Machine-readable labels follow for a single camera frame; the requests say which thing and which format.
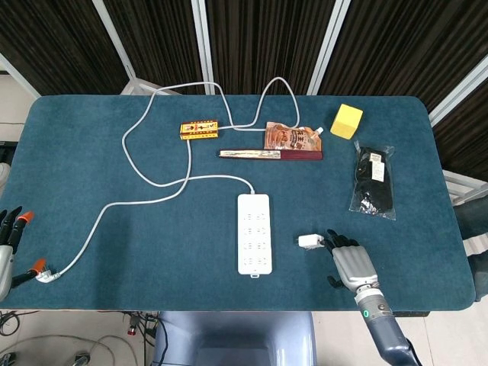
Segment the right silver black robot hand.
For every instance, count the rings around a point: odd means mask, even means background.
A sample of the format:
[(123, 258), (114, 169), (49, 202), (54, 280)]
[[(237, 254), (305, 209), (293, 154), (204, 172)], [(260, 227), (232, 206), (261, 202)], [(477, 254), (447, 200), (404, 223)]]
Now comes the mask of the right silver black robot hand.
[(356, 294), (360, 287), (376, 285), (377, 272), (364, 246), (334, 230), (327, 230), (325, 244), (340, 277), (340, 281), (328, 277), (334, 288), (346, 287)]

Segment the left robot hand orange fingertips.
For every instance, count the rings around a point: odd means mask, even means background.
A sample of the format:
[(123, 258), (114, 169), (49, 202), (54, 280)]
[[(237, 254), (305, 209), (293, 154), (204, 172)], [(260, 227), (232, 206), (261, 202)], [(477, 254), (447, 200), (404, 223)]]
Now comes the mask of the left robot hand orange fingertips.
[(32, 221), (34, 213), (21, 213), (22, 206), (8, 212), (1, 212), (1, 301), (11, 289), (34, 279), (44, 269), (46, 260), (39, 258), (25, 273), (13, 275), (15, 256), (26, 225)]

